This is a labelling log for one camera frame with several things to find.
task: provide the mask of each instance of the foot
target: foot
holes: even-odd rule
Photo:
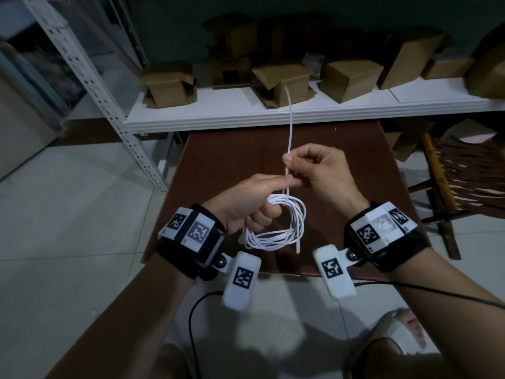
[[[414,316],[411,309],[401,309],[395,315],[407,330],[412,334],[422,349],[426,348],[426,337],[419,320]],[[365,379],[382,377],[381,373],[388,370],[388,364],[394,359],[392,354],[402,354],[400,347],[391,338],[374,340],[365,350],[362,356],[366,356]]]

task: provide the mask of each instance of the white cord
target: white cord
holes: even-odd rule
[[[287,86],[284,86],[289,103],[289,145],[287,152],[291,152],[291,140],[293,138],[293,108],[291,106],[291,96]],[[300,254],[300,239],[304,235],[304,221],[306,216],[306,207],[304,203],[296,197],[289,195],[289,188],[286,194],[270,194],[268,202],[286,206],[289,210],[291,223],[287,230],[269,231],[263,234],[254,234],[247,226],[242,230],[244,246],[247,249],[258,248],[265,251],[275,251],[286,245],[296,243],[296,253]]]

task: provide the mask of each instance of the right hand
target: right hand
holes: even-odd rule
[[[307,143],[284,154],[282,161],[306,176],[316,195],[347,220],[370,206],[357,189],[342,150]]]

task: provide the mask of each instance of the wrist strap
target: wrist strap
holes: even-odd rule
[[[195,203],[189,209],[179,208],[160,230],[156,252],[194,280],[201,272],[212,268],[212,259],[222,252],[225,235],[226,229],[220,220]]]
[[[344,228],[344,245],[380,271],[392,271],[431,244],[417,224],[392,203],[371,207]]]

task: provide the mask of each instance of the forearm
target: forearm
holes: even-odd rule
[[[391,281],[502,302],[432,248],[415,255],[387,276]],[[455,370],[465,377],[503,377],[505,311],[412,288],[397,289]]]
[[[148,377],[193,281],[155,254],[47,378]]]

